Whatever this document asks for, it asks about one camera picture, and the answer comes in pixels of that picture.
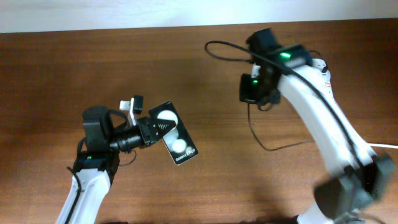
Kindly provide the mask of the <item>black Samsung flip phone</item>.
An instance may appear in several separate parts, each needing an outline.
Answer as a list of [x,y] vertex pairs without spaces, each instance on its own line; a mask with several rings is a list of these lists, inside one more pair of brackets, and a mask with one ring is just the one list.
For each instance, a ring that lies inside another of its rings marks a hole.
[[172,128],[162,139],[175,165],[179,166],[198,154],[198,149],[171,101],[149,110],[151,118],[173,121]]

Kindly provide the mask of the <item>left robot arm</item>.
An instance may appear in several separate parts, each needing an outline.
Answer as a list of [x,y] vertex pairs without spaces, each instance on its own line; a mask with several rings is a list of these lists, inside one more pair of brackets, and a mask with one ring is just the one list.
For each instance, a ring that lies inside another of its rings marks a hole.
[[72,185],[57,223],[94,223],[117,173],[120,153],[155,144],[178,124],[177,115],[130,119],[125,113],[99,105],[83,112],[85,137],[68,170]]

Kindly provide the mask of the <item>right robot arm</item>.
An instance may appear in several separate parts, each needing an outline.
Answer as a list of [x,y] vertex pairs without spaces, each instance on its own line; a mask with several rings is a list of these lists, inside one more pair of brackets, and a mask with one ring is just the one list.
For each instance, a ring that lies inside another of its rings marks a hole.
[[242,74],[239,99],[268,111],[286,98],[316,142],[330,179],[314,188],[314,204],[287,223],[351,223],[355,212],[377,202],[395,170],[352,127],[302,45],[281,46],[270,29],[246,40],[253,65]]

